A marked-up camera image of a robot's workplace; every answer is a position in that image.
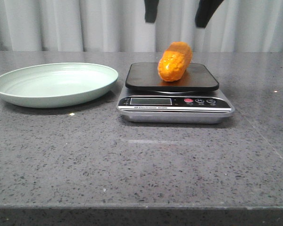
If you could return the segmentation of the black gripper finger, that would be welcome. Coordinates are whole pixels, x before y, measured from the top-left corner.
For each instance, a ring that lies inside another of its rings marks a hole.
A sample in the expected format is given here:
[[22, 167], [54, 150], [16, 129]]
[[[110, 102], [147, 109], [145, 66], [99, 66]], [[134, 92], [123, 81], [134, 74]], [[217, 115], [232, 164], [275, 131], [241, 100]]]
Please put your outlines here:
[[223, 0], [200, 0], [195, 16], [196, 27], [206, 28], [211, 17], [222, 2]]
[[155, 23], [158, 13], [159, 0], [144, 0], [146, 23]]

